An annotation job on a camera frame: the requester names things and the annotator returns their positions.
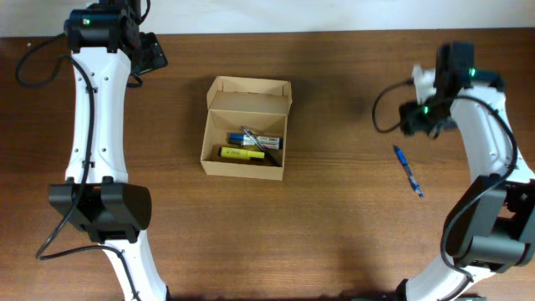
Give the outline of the black ballpoint pen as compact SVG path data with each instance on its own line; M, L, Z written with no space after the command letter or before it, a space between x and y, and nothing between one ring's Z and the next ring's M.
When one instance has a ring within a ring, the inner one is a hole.
M257 139L257 137L246 127L242 127L244 135L246 135L260 151L264 153L265 158L276 167L281 167L282 164L266 149Z

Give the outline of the brown cardboard box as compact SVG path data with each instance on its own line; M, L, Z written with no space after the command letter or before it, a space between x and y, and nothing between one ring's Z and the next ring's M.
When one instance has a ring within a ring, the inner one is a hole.
M201 166L207 175L281 181L285 165L288 115L292 86L285 80L218 76L206 94L208 114L201 149ZM230 135L250 130L257 138L278 138L269 152L277 160L250 161L224 158L223 149L237 148Z

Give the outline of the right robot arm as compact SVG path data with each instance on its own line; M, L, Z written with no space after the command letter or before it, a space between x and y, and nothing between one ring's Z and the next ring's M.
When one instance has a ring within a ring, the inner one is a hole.
M475 66L471 43L450 42L436 66L415 66L416 99L400 107L405 135L461 133L471 184L444 222L440 253L401 282L398 300L455 300L477 282L534 256L534 173L522 158L506 112L501 75Z

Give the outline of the blue ballpoint pen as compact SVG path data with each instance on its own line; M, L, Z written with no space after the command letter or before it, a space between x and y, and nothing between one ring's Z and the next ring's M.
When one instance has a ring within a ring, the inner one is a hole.
M423 191L421 190L421 187L419 185L419 183L417 182L417 180L415 179L414 177L414 174L412 173L411 169L410 169L410 166L409 166L409 163L408 161L406 160L405 158L405 155L403 153L403 151L401 150L401 148L399 148L399 146L397 145L394 145L393 146L393 149L394 149L394 153L396 154L396 157L399 161L399 163L402 165L404 171L405 171L405 174L407 175L408 177L408 181L410 183L410 186L411 186L411 189L420 197L420 198L423 198L424 197L424 193Z

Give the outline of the yellow highlighter marker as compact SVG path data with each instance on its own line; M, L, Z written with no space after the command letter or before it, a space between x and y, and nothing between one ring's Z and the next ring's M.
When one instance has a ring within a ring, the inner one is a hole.
M263 161L265 153L255 150L238 149L231 147L220 147L217 154L220 157L247 161Z

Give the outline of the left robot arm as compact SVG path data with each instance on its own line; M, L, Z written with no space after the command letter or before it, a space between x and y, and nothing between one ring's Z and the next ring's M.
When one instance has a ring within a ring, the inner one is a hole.
M151 197L128 182L124 155L125 92L130 77L154 69L161 55L139 26L148 7L138 1L98 1L65 21L74 66L75 120L63 184L49 188L62 225L85 232L91 250L112 263L127 300L167 300L170 293L151 254Z

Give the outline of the blue capped whiteboard marker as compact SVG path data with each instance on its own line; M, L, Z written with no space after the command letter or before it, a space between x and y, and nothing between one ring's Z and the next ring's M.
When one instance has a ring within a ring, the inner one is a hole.
M244 134L230 134L228 136L228 143L231 144L231 145L240 145L240 142L245 138L247 137L246 135ZM264 137L272 137L272 138L280 138L280 139L283 139L282 137L273 137L273 136L264 136Z

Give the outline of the black capped whiteboard marker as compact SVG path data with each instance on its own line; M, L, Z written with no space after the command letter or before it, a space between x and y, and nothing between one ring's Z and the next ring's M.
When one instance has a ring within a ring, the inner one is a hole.
M283 148L283 139L280 138L272 138L272 137L263 137L258 136L257 141L259 144L266 148L266 149L272 149L272 150L281 150ZM242 146L256 146L255 142L251 140L250 138L245 137L241 142L240 145Z

